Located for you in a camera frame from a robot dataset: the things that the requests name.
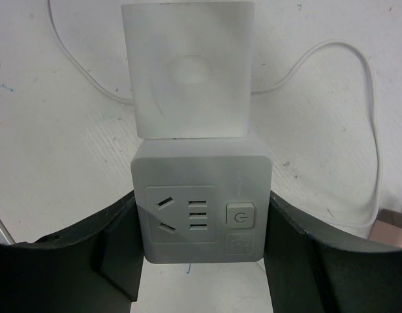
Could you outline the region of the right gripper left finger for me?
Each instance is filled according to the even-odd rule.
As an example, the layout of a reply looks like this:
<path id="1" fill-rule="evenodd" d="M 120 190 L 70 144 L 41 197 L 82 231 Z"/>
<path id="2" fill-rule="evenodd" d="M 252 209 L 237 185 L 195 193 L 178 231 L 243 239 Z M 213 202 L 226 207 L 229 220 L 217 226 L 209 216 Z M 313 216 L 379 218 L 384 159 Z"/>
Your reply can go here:
<path id="1" fill-rule="evenodd" d="M 142 266 L 130 192 L 34 243 L 0 243 L 0 312 L 130 312 Z"/>

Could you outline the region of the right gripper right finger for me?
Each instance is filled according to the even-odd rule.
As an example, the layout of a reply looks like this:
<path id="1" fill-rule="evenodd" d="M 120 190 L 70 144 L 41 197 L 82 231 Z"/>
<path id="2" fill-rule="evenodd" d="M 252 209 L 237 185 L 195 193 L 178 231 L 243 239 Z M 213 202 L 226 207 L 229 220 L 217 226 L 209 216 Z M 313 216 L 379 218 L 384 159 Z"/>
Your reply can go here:
<path id="1" fill-rule="evenodd" d="M 274 312 L 402 312 L 402 248 L 333 227 L 276 193 L 264 265 Z"/>

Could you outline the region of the pink brown charger plug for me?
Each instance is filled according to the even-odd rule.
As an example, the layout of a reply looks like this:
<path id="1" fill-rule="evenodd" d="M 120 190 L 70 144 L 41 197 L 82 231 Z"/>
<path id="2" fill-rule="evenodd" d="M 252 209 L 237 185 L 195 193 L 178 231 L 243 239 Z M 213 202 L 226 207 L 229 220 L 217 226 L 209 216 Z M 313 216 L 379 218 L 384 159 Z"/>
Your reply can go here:
<path id="1" fill-rule="evenodd" d="M 369 240 L 402 248 L 402 208 L 400 211 L 381 209 L 369 234 Z"/>

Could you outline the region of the white cube power socket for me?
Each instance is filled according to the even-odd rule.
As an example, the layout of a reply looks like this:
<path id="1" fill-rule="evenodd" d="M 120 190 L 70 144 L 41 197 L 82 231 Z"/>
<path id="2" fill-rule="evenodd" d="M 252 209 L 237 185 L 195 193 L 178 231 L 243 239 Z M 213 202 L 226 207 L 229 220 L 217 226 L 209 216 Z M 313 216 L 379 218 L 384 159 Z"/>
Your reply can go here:
<path id="1" fill-rule="evenodd" d="M 255 138 L 145 140 L 131 174 L 146 259 L 263 257 L 273 162 Z"/>

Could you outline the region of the white rectangular power adapter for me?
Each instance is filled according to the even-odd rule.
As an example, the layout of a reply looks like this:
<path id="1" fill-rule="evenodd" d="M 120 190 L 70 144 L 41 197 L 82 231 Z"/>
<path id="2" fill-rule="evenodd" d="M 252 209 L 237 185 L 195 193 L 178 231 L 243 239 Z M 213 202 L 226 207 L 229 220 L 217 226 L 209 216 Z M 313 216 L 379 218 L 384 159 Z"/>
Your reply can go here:
<path id="1" fill-rule="evenodd" d="M 121 13 L 140 138 L 247 134 L 252 1 L 132 3 Z"/>

